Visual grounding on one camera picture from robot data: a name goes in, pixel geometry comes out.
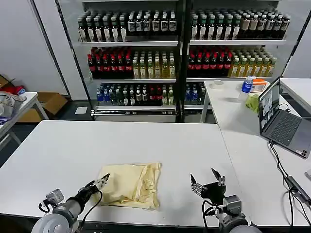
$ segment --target table leg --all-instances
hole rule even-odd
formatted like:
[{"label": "table leg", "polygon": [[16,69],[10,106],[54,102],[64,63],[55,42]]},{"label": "table leg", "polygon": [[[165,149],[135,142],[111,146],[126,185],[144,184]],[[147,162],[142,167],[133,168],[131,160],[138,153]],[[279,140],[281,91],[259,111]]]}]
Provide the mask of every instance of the table leg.
[{"label": "table leg", "polygon": [[9,130],[8,134],[20,145],[21,144],[21,140],[16,136],[16,134],[12,131]]},{"label": "table leg", "polygon": [[48,115],[45,113],[45,111],[42,108],[42,106],[41,106],[40,102],[38,101],[38,99],[35,100],[34,107],[37,110],[37,112],[39,113],[39,115],[41,116],[41,119],[49,120]]},{"label": "table leg", "polygon": [[208,94],[206,92],[205,93],[205,98],[204,98],[204,104],[203,104],[203,109],[202,109],[200,123],[204,123],[205,122],[208,105],[209,105],[209,98],[208,98]]}]

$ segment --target yellow cloth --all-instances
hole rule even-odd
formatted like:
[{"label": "yellow cloth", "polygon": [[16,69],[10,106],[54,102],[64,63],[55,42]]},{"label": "yellow cloth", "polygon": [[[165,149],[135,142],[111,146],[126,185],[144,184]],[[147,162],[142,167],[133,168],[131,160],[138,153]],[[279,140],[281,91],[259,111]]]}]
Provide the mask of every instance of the yellow cloth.
[{"label": "yellow cloth", "polygon": [[[159,206],[156,197],[160,163],[138,165],[106,165],[99,178],[110,173],[107,184],[100,189],[103,199],[99,205],[116,205],[154,210]],[[98,202],[100,194],[94,195]]]}]

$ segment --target laptop keyboard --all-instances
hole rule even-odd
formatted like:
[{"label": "laptop keyboard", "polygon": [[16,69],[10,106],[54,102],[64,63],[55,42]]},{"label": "laptop keyboard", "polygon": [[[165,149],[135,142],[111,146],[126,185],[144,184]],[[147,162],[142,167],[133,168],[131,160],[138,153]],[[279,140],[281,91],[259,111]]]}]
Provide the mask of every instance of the laptop keyboard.
[{"label": "laptop keyboard", "polygon": [[301,118],[292,114],[286,114],[279,119],[271,133],[271,139],[288,146],[298,129]]}]

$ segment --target cardboard box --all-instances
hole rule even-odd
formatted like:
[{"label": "cardboard box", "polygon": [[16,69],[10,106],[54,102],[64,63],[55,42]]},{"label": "cardboard box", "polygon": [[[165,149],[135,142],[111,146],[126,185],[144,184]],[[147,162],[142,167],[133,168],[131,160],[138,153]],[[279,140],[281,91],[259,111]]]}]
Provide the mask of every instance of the cardboard box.
[{"label": "cardboard box", "polygon": [[[52,118],[68,102],[64,97],[56,92],[38,92],[38,100],[49,118]],[[42,121],[35,108],[26,112],[18,122],[37,123]]]}]

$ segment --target green cloth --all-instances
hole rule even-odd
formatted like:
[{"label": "green cloth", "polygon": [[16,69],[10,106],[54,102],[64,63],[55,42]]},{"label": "green cloth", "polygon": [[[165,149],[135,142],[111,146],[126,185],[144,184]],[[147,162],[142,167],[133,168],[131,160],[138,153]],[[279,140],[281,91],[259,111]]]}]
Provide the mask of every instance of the green cloth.
[{"label": "green cloth", "polygon": [[255,113],[259,113],[259,95],[252,95],[248,96],[245,102],[245,106],[251,110],[253,110]]}]

